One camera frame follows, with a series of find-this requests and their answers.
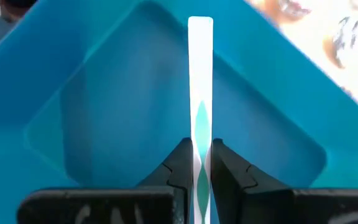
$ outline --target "black holder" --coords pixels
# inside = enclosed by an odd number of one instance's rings
[[[189,223],[193,147],[183,139],[136,188],[47,189],[28,196],[18,224]],[[215,139],[211,183],[220,224],[358,223],[358,190],[291,189]]]

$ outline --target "blue tray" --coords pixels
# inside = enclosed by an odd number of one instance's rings
[[[242,0],[40,0],[0,43],[0,223],[33,190],[131,187],[190,136],[190,16],[214,19],[213,137],[358,187],[358,106]]]

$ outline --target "blue plastic surface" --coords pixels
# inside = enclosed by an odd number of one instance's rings
[[[242,0],[40,0],[0,44],[0,223],[33,190],[131,187],[190,136],[190,16],[214,19],[214,138],[358,187],[358,106]]]

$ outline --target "blue plastic tray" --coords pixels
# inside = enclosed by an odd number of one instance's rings
[[[358,187],[358,106],[242,0],[40,0],[0,43],[0,223],[33,190],[133,186],[190,136],[190,16],[214,19],[214,138]]]

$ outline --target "teal stripe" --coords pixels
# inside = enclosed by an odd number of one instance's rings
[[[205,103],[202,101],[198,107],[195,127],[196,145],[201,158],[201,170],[197,181],[197,200],[198,206],[200,207],[202,224],[205,223],[206,209],[209,200],[209,182],[204,165],[210,145],[210,130],[211,126],[209,125]]]

